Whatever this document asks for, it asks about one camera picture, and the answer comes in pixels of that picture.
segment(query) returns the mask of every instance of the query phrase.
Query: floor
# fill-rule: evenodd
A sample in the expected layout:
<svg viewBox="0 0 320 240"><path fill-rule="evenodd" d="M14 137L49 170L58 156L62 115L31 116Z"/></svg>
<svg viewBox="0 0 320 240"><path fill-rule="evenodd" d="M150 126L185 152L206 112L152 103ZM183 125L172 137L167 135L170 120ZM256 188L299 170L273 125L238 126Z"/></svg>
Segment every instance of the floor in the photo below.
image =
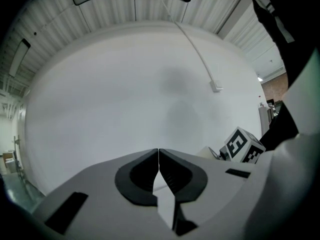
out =
<svg viewBox="0 0 320 240"><path fill-rule="evenodd" d="M7 196L12 202L32 213L45 196L27 180L22 180L17 172L10 173L2 163L3 159L0 159L1 175Z"/></svg>

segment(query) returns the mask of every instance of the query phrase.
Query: white curved backdrop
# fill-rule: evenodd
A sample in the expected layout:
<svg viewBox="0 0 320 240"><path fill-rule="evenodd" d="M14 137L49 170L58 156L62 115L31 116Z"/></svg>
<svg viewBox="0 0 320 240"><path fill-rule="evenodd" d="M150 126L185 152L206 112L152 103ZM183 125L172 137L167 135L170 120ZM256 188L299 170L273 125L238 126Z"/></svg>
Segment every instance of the white curved backdrop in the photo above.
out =
<svg viewBox="0 0 320 240"><path fill-rule="evenodd" d="M128 23L86 35L35 76L26 96L26 155L49 193L82 169L130 153L216 152L235 127L261 137L256 73L241 51L184 25L224 90L169 22Z"/></svg>

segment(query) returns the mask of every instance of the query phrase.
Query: cable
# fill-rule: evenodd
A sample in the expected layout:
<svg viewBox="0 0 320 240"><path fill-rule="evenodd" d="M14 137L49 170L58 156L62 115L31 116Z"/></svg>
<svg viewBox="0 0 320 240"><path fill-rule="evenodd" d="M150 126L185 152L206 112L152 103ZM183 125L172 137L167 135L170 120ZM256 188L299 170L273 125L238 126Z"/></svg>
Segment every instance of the cable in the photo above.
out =
<svg viewBox="0 0 320 240"><path fill-rule="evenodd" d="M198 48L196 47L196 45L194 44L194 42L192 42L192 40L191 40L190 37L187 35L187 33L183 30L183 28L180 27L179 24L175 22L175 20L174 20L174 18L172 17L172 15L171 15L168 7L166 6L164 0L161 0L161 2L162 2L162 4L163 4L164 8L166 9L166 12L168 13L168 15L169 15L170 19L172 20L172 22L181 30L181 32L185 35L185 37L186 37L186 38L189 40L189 42L192 44L192 46L193 46L193 48L195 49L195 51L198 53L198 55L199 55L199 57L200 57L203 65L204 65L204 67L205 67L205 69L206 69L206 71L207 71L207 73L208 73L211 81L214 82L214 78L213 78L213 76L212 76L212 74L211 74L211 72L210 72L210 70L209 70L209 67L208 67L205 59L204 59L204 58L202 57L202 55L200 54L200 51L198 50Z"/></svg>

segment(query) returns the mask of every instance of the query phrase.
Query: corrugated metal ceiling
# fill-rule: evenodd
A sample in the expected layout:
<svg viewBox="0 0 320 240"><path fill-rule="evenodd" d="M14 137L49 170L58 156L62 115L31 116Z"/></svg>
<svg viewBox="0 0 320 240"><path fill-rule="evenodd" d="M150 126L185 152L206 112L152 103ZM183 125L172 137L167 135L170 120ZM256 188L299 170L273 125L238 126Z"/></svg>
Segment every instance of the corrugated metal ceiling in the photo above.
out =
<svg viewBox="0 0 320 240"><path fill-rule="evenodd" d="M177 22L217 33L239 0L164 0ZM240 47L255 65L264 63L266 50L274 53L274 44L259 24L252 8L225 39ZM22 92L34 74L59 50L90 32L114 24L143 20L169 20L161 0L90 0L75 6L72 0L32 0L16 22L1 54L0 81L9 72L15 50L25 38L31 48L14 80Z"/></svg>

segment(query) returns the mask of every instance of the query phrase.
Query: brick wall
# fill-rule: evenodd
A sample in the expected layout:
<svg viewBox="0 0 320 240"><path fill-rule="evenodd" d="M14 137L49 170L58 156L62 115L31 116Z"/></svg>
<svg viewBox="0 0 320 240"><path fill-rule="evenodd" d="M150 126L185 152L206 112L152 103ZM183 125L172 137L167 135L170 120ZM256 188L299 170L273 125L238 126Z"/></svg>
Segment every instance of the brick wall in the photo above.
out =
<svg viewBox="0 0 320 240"><path fill-rule="evenodd" d="M287 73L262 84L262 89L266 100L282 101L282 96L288 90Z"/></svg>

